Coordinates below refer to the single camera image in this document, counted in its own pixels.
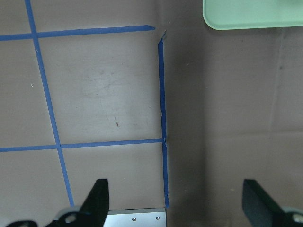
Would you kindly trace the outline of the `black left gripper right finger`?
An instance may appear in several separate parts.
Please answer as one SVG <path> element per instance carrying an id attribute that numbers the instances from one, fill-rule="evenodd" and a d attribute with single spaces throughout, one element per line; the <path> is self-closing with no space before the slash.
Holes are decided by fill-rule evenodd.
<path id="1" fill-rule="evenodd" d="M 253 227 L 301 227 L 303 211 L 280 207 L 253 179 L 245 179 L 242 187 L 242 210 Z"/>

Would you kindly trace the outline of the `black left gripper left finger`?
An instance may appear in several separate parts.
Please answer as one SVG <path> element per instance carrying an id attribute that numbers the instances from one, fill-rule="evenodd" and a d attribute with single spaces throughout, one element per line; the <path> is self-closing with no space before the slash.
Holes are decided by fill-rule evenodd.
<path id="1" fill-rule="evenodd" d="M 107 179 L 98 179 L 78 211 L 63 214 L 51 227 L 102 227 L 109 212 Z"/>

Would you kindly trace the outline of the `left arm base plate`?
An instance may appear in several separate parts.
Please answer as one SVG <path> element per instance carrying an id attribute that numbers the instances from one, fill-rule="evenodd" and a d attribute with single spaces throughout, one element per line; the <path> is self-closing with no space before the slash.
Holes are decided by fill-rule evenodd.
<path id="1" fill-rule="evenodd" d="M 166 209 L 110 210 L 104 227 L 166 227 Z"/>

